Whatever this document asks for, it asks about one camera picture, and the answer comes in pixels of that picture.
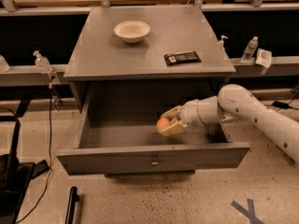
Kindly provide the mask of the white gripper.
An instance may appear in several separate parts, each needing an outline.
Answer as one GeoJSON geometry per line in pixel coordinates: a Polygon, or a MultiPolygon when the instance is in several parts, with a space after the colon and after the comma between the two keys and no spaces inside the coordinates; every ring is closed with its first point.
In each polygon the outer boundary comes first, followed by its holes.
{"type": "Polygon", "coordinates": [[[200,126],[200,119],[198,116],[197,107],[198,100],[192,100],[183,106],[177,105],[165,111],[161,117],[169,119],[170,122],[164,129],[160,130],[160,134],[164,136],[170,136],[183,133],[184,128],[198,128],[200,126]]]}

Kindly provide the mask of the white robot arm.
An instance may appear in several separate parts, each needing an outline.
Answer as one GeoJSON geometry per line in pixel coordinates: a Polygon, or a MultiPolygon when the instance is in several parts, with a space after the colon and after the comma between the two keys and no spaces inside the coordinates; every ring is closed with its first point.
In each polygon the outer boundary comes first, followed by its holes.
{"type": "Polygon", "coordinates": [[[266,107],[240,85],[223,86],[217,96],[194,99],[164,112],[157,122],[163,136],[184,133],[212,123],[250,121],[282,151],[299,162],[299,122],[266,107]]]}

